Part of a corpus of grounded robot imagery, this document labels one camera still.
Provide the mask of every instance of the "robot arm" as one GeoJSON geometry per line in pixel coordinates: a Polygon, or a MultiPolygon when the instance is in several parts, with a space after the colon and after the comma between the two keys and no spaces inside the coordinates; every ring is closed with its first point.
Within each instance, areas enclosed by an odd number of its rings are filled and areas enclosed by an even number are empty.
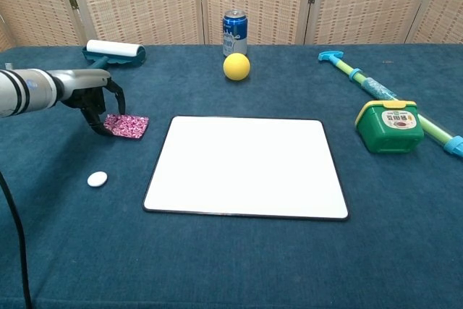
{"type": "Polygon", "coordinates": [[[103,88],[115,94],[119,113],[125,114],[124,92],[106,70],[0,70],[0,117],[48,109],[61,101],[80,109],[95,132],[111,136],[99,117],[106,111],[103,88]]]}

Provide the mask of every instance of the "soda can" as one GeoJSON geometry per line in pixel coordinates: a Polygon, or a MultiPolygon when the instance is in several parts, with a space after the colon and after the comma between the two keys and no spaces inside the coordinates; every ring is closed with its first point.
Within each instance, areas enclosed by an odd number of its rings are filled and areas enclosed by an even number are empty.
{"type": "Polygon", "coordinates": [[[229,10],[224,19],[224,56],[247,53],[247,17],[243,10],[229,10]]]}

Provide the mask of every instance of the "white eraser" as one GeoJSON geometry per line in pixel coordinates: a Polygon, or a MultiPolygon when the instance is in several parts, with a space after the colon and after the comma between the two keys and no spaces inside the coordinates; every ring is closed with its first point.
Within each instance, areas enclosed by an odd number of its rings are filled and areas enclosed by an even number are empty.
{"type": "Polygon", "coordinates": [[[88,177],[87,183],[91,187],[100,187],[106,182],[107,179],[108,179],[108,174],[107,173],[105,173],[105,172],[96,172],[96,173],[91,174],[88,177]]]}

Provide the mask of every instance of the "table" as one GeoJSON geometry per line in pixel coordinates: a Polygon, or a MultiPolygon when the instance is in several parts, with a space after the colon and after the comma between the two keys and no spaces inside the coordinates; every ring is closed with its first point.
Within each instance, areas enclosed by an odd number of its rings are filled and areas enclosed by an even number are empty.
{"type": "MultiPolygon", "coordinates": [[[[220,46],[148,46],[110,67],[140,141],[95,134],[78,110],[0,119],[0,168],[25,228],[37,308],[460,308],[463,161],[426,138],[407,155],[368,153],[354,129],[367,93],[321,51],[463,133],[462,45],[250,46],[250,78],[226,80],[220,46]],[[147,213],[142,200],[176,115],[323,121],[345,222],[147,213]],[[109,180],[87,186],[92,172],[109,180]]],[[[19,68],[88,65],[79,47],[0,54],[19,68]]],[[[108,112],[116,113],[106,93],[108,112]]],[[[22,308],[17,235],[0,200],[0,308],[22,308]]]]}

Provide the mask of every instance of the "box label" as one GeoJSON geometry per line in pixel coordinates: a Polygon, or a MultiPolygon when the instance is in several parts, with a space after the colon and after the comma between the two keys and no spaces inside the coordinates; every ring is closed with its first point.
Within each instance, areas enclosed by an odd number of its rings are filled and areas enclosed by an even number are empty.
{"type": "Polygon", "coordinates": [[[386,110],[381,116],[386,126],[396,130],[410,130],[417,126],[415,116],[405,110],[386,110]]]}

